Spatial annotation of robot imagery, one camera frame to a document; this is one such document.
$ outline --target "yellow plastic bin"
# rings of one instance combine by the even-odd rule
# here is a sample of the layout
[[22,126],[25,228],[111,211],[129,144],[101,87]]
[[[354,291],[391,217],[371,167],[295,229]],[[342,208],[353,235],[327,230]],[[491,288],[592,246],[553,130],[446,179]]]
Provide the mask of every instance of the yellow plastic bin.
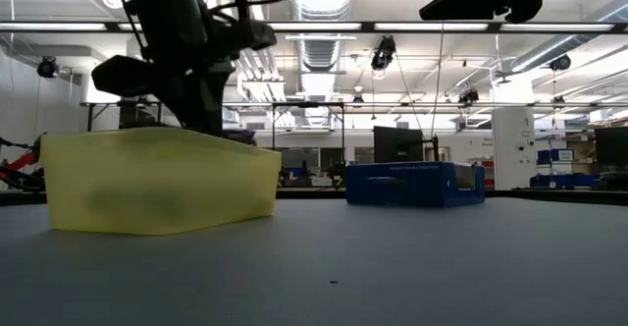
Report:
[[271,215],[281,154],[192,131],[44,136],[55,229],[175,234]]

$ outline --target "lab workstation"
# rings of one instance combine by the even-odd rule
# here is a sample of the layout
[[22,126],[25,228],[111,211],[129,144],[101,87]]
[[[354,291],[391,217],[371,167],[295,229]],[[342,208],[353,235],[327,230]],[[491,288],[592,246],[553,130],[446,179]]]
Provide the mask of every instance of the lab workstation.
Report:
[[628,325],[628,0],[2,0],[0,325]]

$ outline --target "ceiling-mounted camera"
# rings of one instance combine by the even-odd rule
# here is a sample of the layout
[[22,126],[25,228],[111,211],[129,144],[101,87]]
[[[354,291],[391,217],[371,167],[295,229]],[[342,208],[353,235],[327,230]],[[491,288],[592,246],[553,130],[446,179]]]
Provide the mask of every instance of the ceiling-mounted camera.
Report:
[[393,54],[395,52],[396,44],[394,43],[393,37],[384,35],[371,61],[373,75],[376,77],[376,80],[380,80],[386,75],[386,68],[393,61]]
[[44,56],[39,66],[37,66],[37,74],[46,79],[56,79],[59,77],[57,58],[54,56]]
[[549,63],[552,71],[566,71],[571,67],[571,59],[567,55],[562,55]]
[[475,88],[463,91],[458,97],[458,102],[461,104],[472,104],[478,100],[480,100],[480,94]]

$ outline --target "metal frame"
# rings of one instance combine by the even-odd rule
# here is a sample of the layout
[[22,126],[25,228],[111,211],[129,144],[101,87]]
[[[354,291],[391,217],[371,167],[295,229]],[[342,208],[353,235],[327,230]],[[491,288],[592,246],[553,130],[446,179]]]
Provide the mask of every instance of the metal frame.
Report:
[[[278,104],[277,106],[298,106],[297,102],[281,102],[281,103],[271,103],[271,102],[225,102],[223,106],[225,107],[272,107],[273,104]],[[351,107],[364,107],[365,103],[349,103],[349,102],[319,102],[316,103],[318,106],[338,106],[338,104],[343,104],[347,108]],[[415,102],[413,104],[409,102],[369,102],[367,104],[369,107],[407,107],[407,108],[416,108],[416,109],[433,109],[435,107],[434,102]],[[490,101],[478,101],[475,103],[461,104],[457,102],[438,102],[436,107],[438,109],[459,109],[459,108],[500,108],[500,107],[521,107],[527,106],[532,108],[539,109],[561,109],[567,107],[584,107],[584,108],[601,108],[601,107],[620,107],[620,108],[628,108],[628,102],[604,102],[604,101],[588,101],[588,102],[566,102],[566,103],[552,103],[548,101],[538,101],[538,102],[519,102],[519,103],[496,103]]]
[[[314,23],[295,21],[269,21],[276,33],[376,33],[376,34],[589,34],[626,35],[628,23],[548,23],[538,22],[515,26],[505,22],[444,22],[429,23],[416,21],[379,22],[325,22],[325,28]],[[93,25],[77,27],[73,25]],[[136,24],[141,32],[141,25]],[[0,21],[0,32],[41,32],[41,33],[132,33],[131,24],[119,22],[15,22]]]
[[[80,106],[87,106],[87,131],[91,132],[94,120],[96,120],[105,110],[107,110],[108,108],[112,106],[120,106],[124,103],[125,101],[103,102],[103,103],[81,103]],[[162,121],[164,105],[161,102],[147,101],[147,102],[141,102],[139,104],[142,104],[145,106],[156,106],[157,107],[157,121],[158,122]],[[96,108],[96,106],[102,106],[103,108],[100,109],[96,114],[94,114],[94,109]]]
[[309,101],[304,101],[304,102],[274,102],[271,104],[271,106],[273,107],[272,110],[272,114],[273,114],[273,121],[272,121],[272,131],[273,131],[273,150],[275,150],[275,134],[276,132],[276,128],[275,128],[275,113],[277,111],[278,107],[287,107],[287,110],[284,111],[284,113],[286,113],[287,111],[289,111],[290,107],[298,107],[298,108],[303,108],[303,109],[307,109],[307,108],[319,108],[319,107],[339,107],[341,109],[341,113],[342,113],[342,117],[339,117],[337,114],[335,114],[332,109],[330,109],[330,111],[332,112],[331,116],[334,116],[336,118],[338,118],[340,120],[340,122],[342,123],[342,129],[341,129],[341,140],[342,140],[342,162],[344,162],[344,158],[345,158],[345,151],[346,151],[346,147],[345,147],[345,143],[344,143],[344,114],[345,114],[345,106],[346,104],[343,102],[325,102],[325,103],[316,103],[316,102],[309,102]]

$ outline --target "desk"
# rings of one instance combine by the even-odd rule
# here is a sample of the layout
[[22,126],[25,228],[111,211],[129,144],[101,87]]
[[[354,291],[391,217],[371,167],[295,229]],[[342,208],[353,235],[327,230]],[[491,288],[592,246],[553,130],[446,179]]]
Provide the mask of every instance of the desk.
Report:
[[0,207],[0,325],[628,324],[628,208],[280,200],[167,237]]

